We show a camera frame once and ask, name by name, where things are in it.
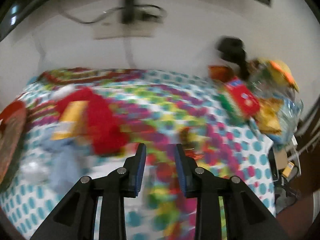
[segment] electrical outlet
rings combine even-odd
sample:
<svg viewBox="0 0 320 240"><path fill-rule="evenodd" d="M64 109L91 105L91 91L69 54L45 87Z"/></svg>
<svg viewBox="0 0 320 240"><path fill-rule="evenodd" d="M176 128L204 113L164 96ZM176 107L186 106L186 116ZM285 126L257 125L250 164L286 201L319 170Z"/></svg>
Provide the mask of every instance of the electrical outlet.
<svg viewBox="0 0 320 240"><path fill-rule="evenodd" d="M155 29L161 25L156 22L135 21L133 24L121 24L120 15L114 13L104 22L92 26L93 36L96 40L120 37L152 37Z"/></svg>

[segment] polka dot bedsheet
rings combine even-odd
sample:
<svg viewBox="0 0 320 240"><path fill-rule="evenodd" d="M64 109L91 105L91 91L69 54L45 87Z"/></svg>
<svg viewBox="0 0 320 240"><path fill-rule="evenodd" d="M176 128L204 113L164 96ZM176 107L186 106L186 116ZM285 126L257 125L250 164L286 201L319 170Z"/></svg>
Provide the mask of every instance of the polka dot bedsheet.
<svg viewBox="0 0 320 240"><path fill-rule="evenodd" d="M197 139L209 144L210 153L197 160L198 166L216 176L241 177L275 215L267 156L272 141L264 135L256 138L247 125L230 125L214 84L196 76L155 70L84 68L45 72L18 96L29 109L20 164L36 156L50 167L50 154L38 144L45 129L57 122L52 93L67 84L77 88L90 86L104 96L123 121L122 131L131 136L118 156L85 154L83 175L106 176L135 153L139 142L147 145L141 192L136 199L125 199L128 239L193 239L196 200L185 199L177 189L173 152L168 147L179 142L178 131L187 126L195 127ZM18 170L9 188L0 193L0 205L10 222L29 239L62 197L46 182L29 183ZM220 206L222 238L226 239L222 199ZM100 207L99 201L94 239L98 239Z"/></svg>

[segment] bed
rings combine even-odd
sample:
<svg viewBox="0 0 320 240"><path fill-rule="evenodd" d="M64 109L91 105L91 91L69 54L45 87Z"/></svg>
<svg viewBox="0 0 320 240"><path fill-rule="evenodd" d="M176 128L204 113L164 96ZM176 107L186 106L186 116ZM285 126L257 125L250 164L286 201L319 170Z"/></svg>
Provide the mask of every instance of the bed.
<svg viewBox="0 0 320 240"><path fill-rule="evenodd" d="M28 107L25 133L21 138L20 165L34 157L43 158L48 166L51 165L51 156L39 147L39 142L44 131L57 122L52 94L68 84L75 84L77 88L90 86L95 93L105 97L114 113L124 121L122 130L133 134L120 155L86 155L83 175L105 176L135 153L137 143L147 145L141 192L138 198L125 200L128 239L174 236L177 227L179 235L171 239L193 238L196 200L186 200L181 193L172 191L174 172L169 175L164 172L174 163L167 145L178 143L177 131L186 126L196 127L198 136L210 141L219 156L218 160L199 159L198 166L216 176L241 177L275 215L274 185L268 161L272 141L264 135L256 138L247 125L230 125L217 100L214 83L176 72L75 68L43 73L17 97ZM208 138L208 129L213 130L213 138ZM225 156L226 151L231 152L231 157ZM0 193L0 205L9 221L29 239L62 197L46 182L29 183L19 169L8 189ZM222 236L226 238L222 200L220 206ZM95 239L98 239L99 207Z"/></svg>

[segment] bedsheet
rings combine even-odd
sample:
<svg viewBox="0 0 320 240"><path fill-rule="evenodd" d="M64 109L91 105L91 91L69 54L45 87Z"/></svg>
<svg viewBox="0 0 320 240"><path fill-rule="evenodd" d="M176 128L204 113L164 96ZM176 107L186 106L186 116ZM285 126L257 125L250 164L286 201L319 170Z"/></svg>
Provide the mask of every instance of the bedsheet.
<svg viewBox="0 0 320 240"><path fill-rule="evenodd" d="M180 128L191 126L197 138L209 143L215 157L197 160L214 175L241 177L264 205L275 215L274 185L268 162L272 145L266 136L256 138L247 125L229 124L217 100L214 83L196 76L155 70L60 69L43 73L18 96L29 109L20 163L51 156L39 146L45 129L57 122L52 93L61 86L90 86L106 98L115 115L131 134L125 149L113 157L84 156L83 175L106 176L134 155L137 144L147 145L147 163L142 188L136 199L125 199L127 238L193 239L196 200L185 199L177 190L173 152L168 147L179 142ZM0 205L11 223L29 239L60 201L62 195L46 182L28 183L18 170L9 188L0 193ZM220 199L222 236L226 238L223 201ZM99 209L95 226L98 239Z"/></svg>

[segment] light blue cloth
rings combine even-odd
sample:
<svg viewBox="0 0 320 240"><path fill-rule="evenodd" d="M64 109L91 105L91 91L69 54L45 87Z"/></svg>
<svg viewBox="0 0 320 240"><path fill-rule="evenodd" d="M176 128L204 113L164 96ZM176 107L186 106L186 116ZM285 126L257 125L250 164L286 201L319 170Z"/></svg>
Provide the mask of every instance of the light blue cloth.
<svg viewBox="0 0 320 240"><path fill-rule="evenodd" d="M52 167L49 185L58 194L65 195L83 175L77 155L80 148L74 138L51 140L54 127L47 129L40 142L40 147L52 153Z"/></svg>

